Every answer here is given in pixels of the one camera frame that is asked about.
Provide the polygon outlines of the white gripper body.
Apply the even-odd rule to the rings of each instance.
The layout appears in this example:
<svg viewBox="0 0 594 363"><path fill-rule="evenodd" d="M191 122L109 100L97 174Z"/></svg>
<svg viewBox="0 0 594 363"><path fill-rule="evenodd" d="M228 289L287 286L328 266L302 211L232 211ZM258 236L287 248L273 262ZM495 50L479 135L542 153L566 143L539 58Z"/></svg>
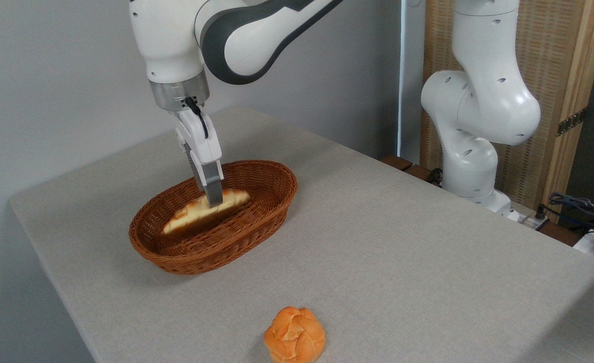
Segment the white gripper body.
<svg viewBox="0 0 594 363"><path fill-rule="evenodd" d="M178 122L175 126L177 137L182 137L191 148L194 162L207 164L220 160L222 149L210 116L204 112L199 115L191 109L175 112Z"/></svg>

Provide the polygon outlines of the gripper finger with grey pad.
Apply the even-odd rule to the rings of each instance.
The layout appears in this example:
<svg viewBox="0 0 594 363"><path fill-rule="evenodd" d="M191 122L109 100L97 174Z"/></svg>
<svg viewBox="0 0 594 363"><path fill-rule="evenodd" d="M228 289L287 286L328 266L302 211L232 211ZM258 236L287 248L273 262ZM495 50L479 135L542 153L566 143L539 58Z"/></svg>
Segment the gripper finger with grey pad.
<svg viewBox="0 0 594 363"><path fill-rule="evenodd" d="M203 190L202 181L200 180L200 175L199 175L198 169L196 167L196 164L194 163L194 161L193 161L193 159L191 157L191 148L186 144L186 142L184 141L184 139L182 139L182 137L179 137L178 138L178 142L181 145L181 148L184 150L184 152L185 152L185 154L187 156L187 159L188 159L188 161L190 163L191 170L192 170L192 173L193 173L193 177L194 177L195 182L197 184L197 188L199 189L199 191L202 191Z"/></svg>
<svg viewBox="0 0 594 363"><path fill-rule="evenodd" d="M205 193L210 208L223 203L221 180L224 179L221 161L216 160L207 164L196 161L196 182L201 191Z"/></svg>

